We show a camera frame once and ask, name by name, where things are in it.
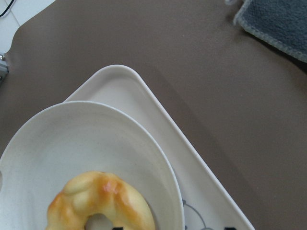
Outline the glazed braided donut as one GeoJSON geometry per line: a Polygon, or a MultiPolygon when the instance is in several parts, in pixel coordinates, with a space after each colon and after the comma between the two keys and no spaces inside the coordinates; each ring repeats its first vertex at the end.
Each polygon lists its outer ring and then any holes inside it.
{"type": "Polygon", "coordinates": [[[149,205],[133,186],[113,173],[90,171],[69,180],[47,210],[48,230],[83,230],[93,215],[115,228],[154,230],[149,205]]]}

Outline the grey folded cloth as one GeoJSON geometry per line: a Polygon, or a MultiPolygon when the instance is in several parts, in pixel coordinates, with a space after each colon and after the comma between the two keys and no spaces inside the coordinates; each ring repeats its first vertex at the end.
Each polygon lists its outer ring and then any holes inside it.
{"type": "Polygon", "coordinates": [[[246,0],[234,24],[258,39],[307,61],[307,2],[305,0],[246,0]]]}

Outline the beige rabbit tray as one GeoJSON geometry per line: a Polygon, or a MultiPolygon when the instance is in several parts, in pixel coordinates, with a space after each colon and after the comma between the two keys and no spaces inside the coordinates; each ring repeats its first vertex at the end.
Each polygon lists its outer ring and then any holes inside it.
{"type": "Polygon", "coordinates": [[[186,229],[253,229],[248,218],[136,71],[123,65],[104,67],[68,100],[110,105],[131,116],[153,136],[175,171],[183,199],[186,229]]]}

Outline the white round plate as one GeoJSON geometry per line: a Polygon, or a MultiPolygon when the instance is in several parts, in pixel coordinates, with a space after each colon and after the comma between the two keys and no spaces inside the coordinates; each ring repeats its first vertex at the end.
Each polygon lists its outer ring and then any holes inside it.
{"type": "Polygon", "coordinates": [[[173,169],[138,122],[87,101],[49,107],[28,120],[0,159],[0,227],[43,230],[47,207],[86,171],[118,175],[148,202],[158,230],[182,230],[184,211],[173,169]]]}

